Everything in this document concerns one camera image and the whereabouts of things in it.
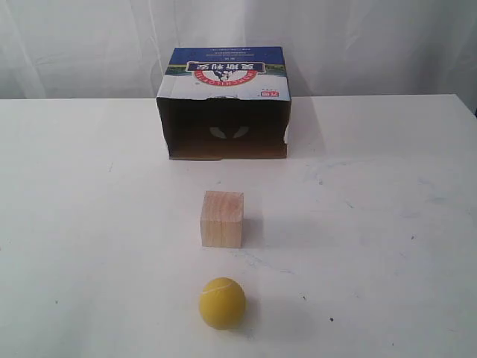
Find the yellow tennis ball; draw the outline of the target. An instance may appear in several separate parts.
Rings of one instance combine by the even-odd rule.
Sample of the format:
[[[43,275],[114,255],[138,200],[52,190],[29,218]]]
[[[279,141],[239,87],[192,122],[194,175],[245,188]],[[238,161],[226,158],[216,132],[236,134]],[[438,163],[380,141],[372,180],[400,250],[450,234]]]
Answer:
[[[228,277],[218,277],[203,287],[199,313],[211,328],[235,329],[244,318],[246,302],[244,290],[237,282]]]

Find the wooden cube block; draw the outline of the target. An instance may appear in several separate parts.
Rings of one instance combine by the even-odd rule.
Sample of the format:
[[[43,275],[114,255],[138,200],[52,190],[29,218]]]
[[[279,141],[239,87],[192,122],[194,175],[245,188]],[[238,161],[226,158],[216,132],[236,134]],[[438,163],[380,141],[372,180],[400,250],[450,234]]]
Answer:
[[[240,248],[243,221],[242,192],[205,191],[200,213],[203,247]]]

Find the blue white cardboard box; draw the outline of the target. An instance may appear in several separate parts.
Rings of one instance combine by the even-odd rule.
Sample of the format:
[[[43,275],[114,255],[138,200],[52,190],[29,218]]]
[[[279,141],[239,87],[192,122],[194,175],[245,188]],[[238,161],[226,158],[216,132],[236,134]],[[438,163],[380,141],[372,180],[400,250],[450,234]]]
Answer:
[[[157,106],[172,160],[287,156],[291,94],[280,46],[175,48]]]

